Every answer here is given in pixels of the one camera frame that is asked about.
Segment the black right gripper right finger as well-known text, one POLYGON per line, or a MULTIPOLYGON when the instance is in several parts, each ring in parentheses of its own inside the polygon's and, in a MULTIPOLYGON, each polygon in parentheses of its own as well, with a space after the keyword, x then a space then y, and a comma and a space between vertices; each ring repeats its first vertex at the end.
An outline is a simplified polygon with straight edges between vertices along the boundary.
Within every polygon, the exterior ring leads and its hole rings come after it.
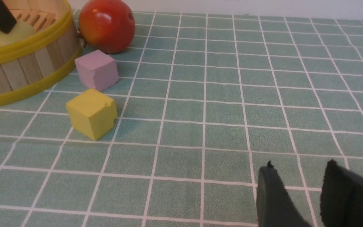
POLYGON ((328 161, 320 214, 326 227, 363 227, 363 177, 334 160, 328 161))

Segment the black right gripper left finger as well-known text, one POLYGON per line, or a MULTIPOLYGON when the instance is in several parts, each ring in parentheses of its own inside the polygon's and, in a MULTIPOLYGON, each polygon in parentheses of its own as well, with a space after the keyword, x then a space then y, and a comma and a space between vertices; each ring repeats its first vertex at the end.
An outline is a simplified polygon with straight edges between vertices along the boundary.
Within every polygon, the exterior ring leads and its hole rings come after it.
POLYGON ((271 161, 258 171, 256 209, 259 227, 311 226, 296 209, 271 161))

